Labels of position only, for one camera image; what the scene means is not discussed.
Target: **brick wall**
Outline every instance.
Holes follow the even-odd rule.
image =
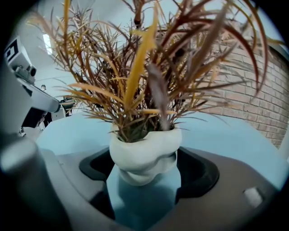
[[[227,87],[221,90],[224,97],[234,103],[233,108],[210,108],[207,111],[213,114],[237,117],[246,120],[259,130],[276,147],[279,147],[286,133],[289,117],[289,69],[287,61],[275,50],[270,49],[267,79],[261,92],[250,103],[255,93],[255,83],[249,82],[242,85]],[[263,70],[263,58],[255,54],[258,68]],[[235,49],[230,59],[251,64],[251,60],[242,49]],[[239,69],[231,65],[226,70],[226,75],[219,75],[218,82],[240,81],[236,76],[238,72],[246,80],[254,80],[254,73]]]

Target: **red brick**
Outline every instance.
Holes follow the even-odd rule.
[[[256,107],[256,106],[245,104],[244,105],[244,111],[248,111],[248,112],[251,112],[251,113],[254,113],[254,114],[262,115],[263,109],[260,108],[260,107]]]
[[[226,82],[229,82],[229,83],[234,83],[234,82],[238,82],[238,81],[241,81],[242,79],[236,75],[226,75]]]
[[[280,115],[277,114],[277,113],[274,113],[274,112],[270,112],[270,115],[269,115],[270,118],[272,119],[275,119],[275,120],[279,120],[280,119]]]
[[[275,91],[275,97],[277,98],[277,99],[281,99],[281,93],[280,92],[278,92],[278,91]]]
[[[281,100],[285,103],[289,103],[289,98],[286,95],[281,95]]]
[[[281,83],[282,83],[281,79],[276,78],[276,83],[281,86]]]
[[[216,76],[216,80],[217,80],[217,81],[222,81],[222,82],[227,82],[227,76],[226,76],[226,75],[223,75],[223,74],[217,75],[217,76]]]
[[[231,67],[229,70],[231,71],[233,75],[245,77],[245,72],[241,69]]]
[[[243,61],[242,55],[239,55],[239,54],[233,54],[232,53],[232,54],[228,55],[228,58],[232,59],[232,60]]]
[[[251,80],[255,80],[256,79],[256,75],[255,75],[255,73],[252,73],[250,71],[245,71],[245,78],[251,79]]]
[[[264,58],[262,56],[256,55],[256,58],[259,62],[264,63]]]
[[[265,85],[268,86],[268,87],[272,87],[273,86],[273,83],[271,80],[265,80]]]
[[[276,98],[274,98],[274,97],[272,97],[272,103],[276,104],[276,105],[279,106],[279,107],[282,107],[282,106],[283,106],[282,101],[279,100],[279,99],[276,99]]]
[[[263,116],[266,116],[266,117],[269,117],[270,111],[264,109],[262,115],[263,115]]]
[[[265,98],[265,94],[263,92],[259,92],[256,96],[259,99],[264,99]]]
[[[270,73],[267,73],[266,77],[267,77],[268,80],[270,80],[272,82],[275,82],[276,77],[274,75],[272,75]]]
[[[225,96],[227,99],[236,100],[236,101],[240,101],[240,102],[244,102],[244,103],[249,103],[249,101],[250,101],[249,96],[245,96],[245,95],[242,95],[239,93],[226,92]]]
[[[277,112],[277,113],[278,113],[279,111],[280,111],[280,107],[278,107],[278,106],[275,105],[275,106],[274,106],[274,112]]]
[[[202,108],[202,112],[204,112],[204,113],[210,113],[210,109],[209,109],[209,108]]]
[[[271,139],[271,142],[272,142],[272,144],[274,144],[274,145],[277,146],[277,147],[278,147],[279,144],[282,143],[281,140],[277,140],[277,139]]]
[[[257,67],[264,70],[264,65],[261,62],[257,62]]]
[[[254,81],[251,82],[251,88],[253,88],[253,89],[256,89],[256,88],[257,88],[257,87],[256,87],[256,82],[254,82]]]
[[[246,87],[246,94],[250,96],[254,96],[256,93],[256,90],[250,87]]]
[[[271,72],[277,78],[282,79],[282,75],[279,72],[277,72],[275,69],[272,69]]]
[[[272,120],[270,124],[271,124],[272,126],[276,126],[276,125],[277,125],[277,122],[278,122],[277,120]]]
[[[268,101],[268,102],[272,102],[272,96],[269,95],[269,94],[265,94],[264,99],[265,99],[266,101]]]
[[[277,132],[277,128],[273,127],[273,126],[267,126],[266,131],[267,132]]]
[[[280,134],[273,134],[272,136],[273,139],[279,139],[279,140],[283,140],[284,136],[283,135],[280,135]]]
[[[282,123],[282,122],[279,122],[279,121],[277,121],[277,124],[276,124],[276,126],[277,126],[278,128],[284,128],[284,129],[286,129],[286,128],[287,128],[287,124],[285,124],[285,123]]]
[[[246,56],[243,56],[243,62],[252,65],[252,59]]]
[[[271,62],[268,62],[268,66],[271,67],[271,68],[273,68],[273,67],[274,67],[274,64],[271,63]]]
[[[280,73],[281,73],[281,75],[283,75],[285,78],[288,78],[289,77],[289,74],[288,73],[286,73],[284,70],[280,70]]]
[[[234,92],[239,92],[239,93],[243,93],[245,94],[245,86],[242,85],[233,85],[233,89]]]
[[[236,118],[240,118],[240,119],[246,119],[247,118],[247,113],[246,112],[237,111],[237,110],[228,109],[228,108],[223,108],[223,115],[236,117]]]
[[[259,123],[253,122],[253,121],[247,121],[253,128],[258,129]]]
[[[273,134],[274,133],[272,133],[272,132],[267,132],[266,138],[272,138]]]
[[[259,106],[259,104],[260,104],[260,99],[251,98],[251,104],[252,104],[252,105],[255,105],[255,106]]]
[[[280,121],[287,124],[288,123],[288,118],[285,117],[285,116],[280,115]]]
[[[267,125],[260,124],[258,130],[260,130],[260,131],[266,131],[266,130],[267,130]]]
[[[248,113],[247,120],[256,121],[257,120],[257,115],[256,114],[252,114],[252,113]]]
[[[223,109],[221,107],[213,107],[213,108],[209,109],[209,113],[221,115],[222,114],[222,110]]]
[[[267,135],[267,132],[265,132],[265,131],[260,131],[260,133],[261,133],[263,136],[265,136],[265,137],[266,137],[266,135]]]
[[[283,88],[278,84],[273,83],[273,89],[280,93],[283,93]]]
[[[263,100],[260,100],[260,107],[269,109],[270,111],[273,111],[273,110],[274,110],[274,105],[273,105],[273,104],[268,103],[268,102],[263,101]]]
[[[257,118],[257,122],[258,122],[258,123],[262,123],[262,124],[267,124],[267,125],[269,125],[269,124],[271,123],[271,119],[259,115],[258,118]]]
[[[232,53],[239,54],[239,55],[247,55],[247,52],[243,49],[235,48]]]
[[[289,112],[286,110],[280,110],[280,114],[287,117],[287,118],[289,117]]]
[[[275,69],[276,71],[280,72],[280,68],[279,68],[278,66],[276,66],[275,64],[274,64],[274,69]]]
[[[286,90],[286,92],[288,92],[289,91],[289,80],[283,81],[281,86]]]
[[[261,91],[264,93],[267,93],[269,95],[275,96],[275,90],[273,88],[270,88],[268,86],[262,86]]]
[[[286,134],[286,130],[285,130],[285,129],[282,129],[282,128],[278,128],[278,129],[277,129],[277,133],[278,133],[278,134],[281,134],[281,135],[285,135],[285,134]]]
[[[241,111],[243,111],[243,106],[244,106],[243,103],[238,103],[238,102],[232,102],[230,105],[231,108],[236,109],[236,110],[241,110]]]

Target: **dried plant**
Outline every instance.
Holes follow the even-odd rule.
[[[123,0],[135,13],[134,24],[126,29],[93,21],[91,9],[75,9],[68,0],[63,18],[57,18],[57,27],[53,26],[53,11],[50,21],[38,13],[30,21],[50,36],[53,58],[59,67],[73,74],[76,83],[65,89],[69,97],[87,106],[88,118],[116,124],[115,132],[124,142],[138,141],[150,131],[172,129],[179,117],[203,111],[207,102],[230,106],[218,89],[246,81],[240,78],[221,84],[218,75],[225,74],[228,65],[250,68],[229,59],[237,47],[241,46],[251,58],[256,94],[265,81],[267,38],[257,9],[249,0],[242,4],[251,15],[232,0],[226,0],[221,10],[205,10],[204,5],[211,0],[172,1],[178,10],[166,17],[158,0],[133,0],[133,5]],[[145,28],[143,8],[148,2],[154,2],[154,19]],[[247,18],[239,28],[235,9]],[[253,36],[245,39],[247,30],[252,30]],[[263,73],[253,53],[259,45],[264,57]]]

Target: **table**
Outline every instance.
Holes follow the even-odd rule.
[[[193,116],[205,121],[191,118],[179,119],[178,122],[185,122],[180,124],[180,127],[189,130],[182,130],[182,146],[243,161],[263,175],[276,188],[281,189],[283,187],[288,176],[289,165],[279,156],[278,149],[261,133],[241,119],[226,116],[219,116],[219,118],[217,118],[216,116],[204,113],[195,113]],[[85,119],[84,116],[79,113],[51,122],[36,142],[40,148],[49,149],[53,151],[55,155],[89,151],[103,145],[109,145],[108,132],[110,131],[110,126],[109,123],[99,120]],[[177,188],[179,183],[177,171],[175,170],[167,173],[167,176],[172,174],[170,177],[174,180],[168,181],[167,179],[169,179],[169,177],[161,177],[163,180],[163,182],[160,181],[161,187],[168,185],[170,189],[175,190]],[[135,213],[144,215],[144,211],[134,210],[134,208],[138,206],[138,203],[130,207],[131,204],[129,197],[127,197],[128,194],[126,195],[124,192],[130,191],[135,195],[143,196],[143,200],[139,201],[141,208],[141,206],[143,206],[141,203],[148,203],[149,201],[149,197],[145,198],[145,193],[143,194],[143,192],[150,192],[158,186],[158,184],[152,182],[152,187],[149,185],[147,189],[145,187],[142,190],[135,187],[123,189],[121,188],[122,183],[118,177],[116,166],[113,168],[107,184],[117,216],[118,214],[120,216],[124,214],[123,211],[128,208]],[[169,195],[169,203],[166,203],[166,206],[168,206],[165,209],[166,211],[170,209],[171,198],[175,193],[170,194],[169,191],[170,190],[166,190],[165,193]],[[123,217],[124,223],[139,227],[140,229],[144,227],[142,221],[137,222],[137,224],[127,223],[129,222],[127,218],[128,217]]]

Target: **yellow leaf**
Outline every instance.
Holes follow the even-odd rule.
[[[142,109],[142,110],[136,110],[138,113],[144,113],[144,114],[161,114],[161,111],[159,109]],[[166,114],[176,114],[176,111],[166,111]]]
[[[144,61],[148,51],[155,47],[154,35],[158,26],[158,9],[157,5],[154,5],[154,20],[153,24],[149,27],[143,35],[143,41],[136,53],[134,64],[131,68],[130,76],[127,80],[127,88],[124,97],[125,108],[129,109],[133,101],[135,92],[138,88],[140,75],[144,71]]]
[[[56,20],[57,20],[58,26],[60,27],[60,29],[61,29],[62,32],[64,33],[64,32],[65,32],[65,29],[64,29],[64,26],[63,26],[60,18],[56,16]]]
[[[106,57],[105,55],[101,55],[101,54],[94,54],[94,56],[98,56],[98,57],[101,57],[103,58],[106,62],[109,63],[109,65],[112,67],[112,70],[114,72],[114,74],[116,75],[117,78],[120,78],[119,75],[118,75],[118,72],[117,72],[117,69],[115,67],[115,65],[111,62],[111,60]],[[118,81],[118,85],[120,87],[120,90],[121,90],[121,95],[123,96],[124,95],[124,89],[123,89],[123,85],[122,85],[122,82],[121,81]]]
[[[285,42],[281,41],[281,40],[276,40],[276,39],[271,39],[271,38],[267,38],[267,42],[270,44],[278,44],[278,45],[286,45]]]
[[[67,33],[67,27],[68,27],[68,12],[69,12],[69,6],[70,6],[70,0],[65,0],[64,2],[64,28],[65,28],[65,34]]]
[[[79,91],[75,91],[75,90],[62,90],[62,91],[63,92],[70,92],[70,93],[74,94],[75,96],[83,97],[83,98],[87,99],[88,101],[100,104],[99,100],[97,100],[94,97],[91,97],[90,95],[88,95],[84,92],[79,92]]]
[[[113,81],[113,80],[128,80],[127,77],[115,77],[115,78],[111,78],[110,81]]]
[[[116,95],[106,91],[106,90],[103,90],[101,88],[98,88],[96,86],[92,86],[92,85],[89,85],[89,84],[84,84],[84,83],[73,83],[73,84],[69,84],[68,85],[69,87],[77,87],[77,88],[81,88],[81,89],[84,89],[84,90],[90,90],[90,91],[94,91],[94,92],[97,92],[97,93],[100,93],[104,96],[107,96],[107,97],[110,97],[110,98],[113,98],[115,99],[116,101],[120,102],[120,103],[123,103],[123,101],[117,97]]]

